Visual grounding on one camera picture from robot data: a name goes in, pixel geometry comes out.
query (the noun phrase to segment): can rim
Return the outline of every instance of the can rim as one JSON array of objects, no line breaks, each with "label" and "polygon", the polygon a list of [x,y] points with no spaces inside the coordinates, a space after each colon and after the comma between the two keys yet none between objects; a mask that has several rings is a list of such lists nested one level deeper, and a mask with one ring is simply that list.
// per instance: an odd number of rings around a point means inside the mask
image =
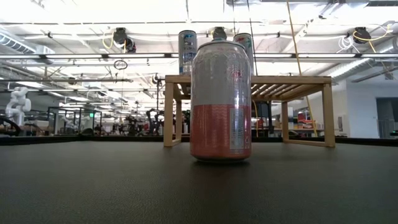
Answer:
[{"label": "can rim", "polygon": [[229,41],[229,40],[216,40],[216,41],[211,41],[211,42],[207,42],[207,43],[202,44],[198,48],[198,50],[201,49],[202,47],[205,47],[205,46],[211,45],[211,44],[233,44],[233,45],[237,45],[237,46],[243,48],[243,50],[245,49],[242,44],[237,43],[237,42],[233,42],[233,41]]},{"label": "can rim", "polygon": [[186,31],[194,32],[196,34],[196,32],[193,30],[183,30],[183,31],[179,32],[178,34],[181,34],[182,32],[186,32]]},{"label": "can rim", "polygon": [[240,33],[240,34],[236,34],[235,36],[234,36],[234,38],[236,37],[236,36],[239,36],[239,35],[250,35],[250,37],[251,37],[251,34],[249,34],[249,33]]}]

